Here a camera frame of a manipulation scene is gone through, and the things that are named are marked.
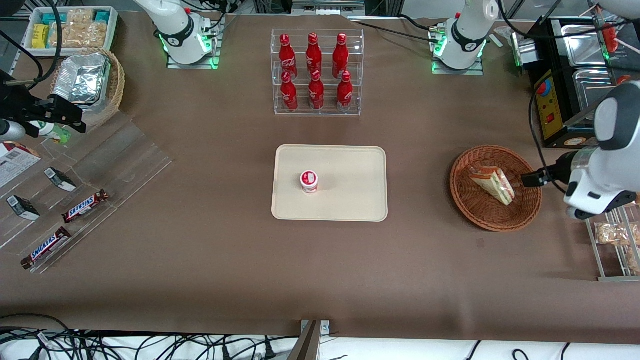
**yellow control panel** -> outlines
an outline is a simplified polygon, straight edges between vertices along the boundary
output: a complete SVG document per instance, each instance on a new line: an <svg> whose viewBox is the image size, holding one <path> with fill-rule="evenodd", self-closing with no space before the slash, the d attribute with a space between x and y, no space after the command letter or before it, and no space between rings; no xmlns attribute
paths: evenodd
<svg viewBox="0 0 640 360"><path fill-rule="evenodd" d="M541 83L541 81L536 83L536 88L538 88L536 103L538 104L540 124L542 124L542 134L546 140L563 128L563 121L560 106L558 105L556 87L554 86L554 78L548 78L540 85Z"/></svg>

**wicker basket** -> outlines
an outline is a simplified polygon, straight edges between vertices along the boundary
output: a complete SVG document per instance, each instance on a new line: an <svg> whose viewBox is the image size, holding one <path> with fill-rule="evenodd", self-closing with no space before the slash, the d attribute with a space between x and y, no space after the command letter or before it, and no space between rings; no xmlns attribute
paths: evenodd
<svg viewBox="0 0 640 360"><path fill-rule="evenodd" d="M124 69L118 61L118 58L116 58L112 52L100 48L83 49L80 51L80 55L91 55L95 53L103 54L109 58L111 62L111 72L109 74L109 83L107 84L107 106L99 113L86 111L83 114L82 120L88 126L102 125L115 115L115 113L118 112L124 94ZM54 74L53 82L51 83L51 93L53 93L53 88L56 86L59 74L60 66Z"/></svg>
<svg viewBox="0 0 640 360"><path fill-rule="evenodd" d="M470 167L496 166L509 179L515 200L508 206L484 191L469 178ZM482 145L467 150L451 169L451 195L462 213L483 229L509 232L523 229L540 212L542 190L525 188L520 175L533 172L529 164L515 152L500 146Z"/></svg>

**red and white cup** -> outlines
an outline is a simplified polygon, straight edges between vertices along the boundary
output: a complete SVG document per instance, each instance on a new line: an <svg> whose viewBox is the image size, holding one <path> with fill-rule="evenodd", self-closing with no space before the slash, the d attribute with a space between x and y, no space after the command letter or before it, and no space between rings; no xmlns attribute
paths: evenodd
<svg viewBox="0 0 640 360"><path fill-rule="evenodd" d="M300 184L302 184L302 190L305 193L314 193L318 191L318 175L311 170L307 170L300 175Z"/></svg>

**coca-cola bottle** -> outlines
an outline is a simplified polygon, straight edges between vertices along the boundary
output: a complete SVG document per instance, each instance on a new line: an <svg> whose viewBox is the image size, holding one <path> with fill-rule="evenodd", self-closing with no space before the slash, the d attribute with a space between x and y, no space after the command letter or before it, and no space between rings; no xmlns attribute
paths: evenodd
<svg viewBox="0 0 640 360"><path fill-rule="evenodd" d="M291 75L291 80L295 80L298 77L296 52L293 51L287 34L280 35L280 64L282 65L282 71Z"/></svg>
<svg viewBox="0 0 640 360"><path fill-rule="evenodd" d="M351 84L351 73L345 71L342 73L342 81L338 84L338 111L343 113L349 111L352 93L353 85Z"/></svg>
<svg viewBox="0 0 640 360"><path fill-rule="evenodd" d="M309 47L307 48L307 70L309 74L319 71L322 74L322 50L318 46L318 34L309 34Z"/></svg>
<svg viewBox="0 0 640 360"><path fill-rule="evenodd" d="M324 84L320 80L320 72L318 70L311 73L311 82L309 83L309 106L313 110L320 110L324 107Z"/></svg>
<svg viewBox="0 0 640 360"><path fill-rule="evenodd" d="M292 113L298 109L298 93L296 92L296 85L291 82L291 74L288 72L282 73L282 85L280 85L280 92L282 93L282 102L284 102L284 110Z"/></svg>
<svg viewBox="0 0 640 360"><path fill-rule="evenodd" d="M347 69L349 63L349 49L347 49L347 35L338 34L338 44L333 50L333 77L340 79L342 72Z"/></svg>

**brown paper tablecloth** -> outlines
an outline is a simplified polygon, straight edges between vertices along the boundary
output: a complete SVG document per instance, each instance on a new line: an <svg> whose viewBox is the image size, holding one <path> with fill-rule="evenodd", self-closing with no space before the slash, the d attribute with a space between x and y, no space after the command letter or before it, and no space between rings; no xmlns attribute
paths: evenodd
<svg viewBox="0 0 640 360"><path fill-rule="evenodd" d="M46 313L75 329L295 334L300 319L328 318L340 336L640 339L640 287L595 282L585 225L567 219L553 187L517 233L482 231L452 203L449 168L473 146L502 145L540 166L529 80L508 46L487 46L484 76L435 76L426 43L365 28L362 116L276 117L271 29L360 25L242 16L218 70L167 70L149 17L121 16L121 109L173 163L43 275L0 253L0 314ZM376 24L426 36L407 22ZM34 71L23 56L15 76ZM382 147L388 218L274 219L284 143Z"/></svg>

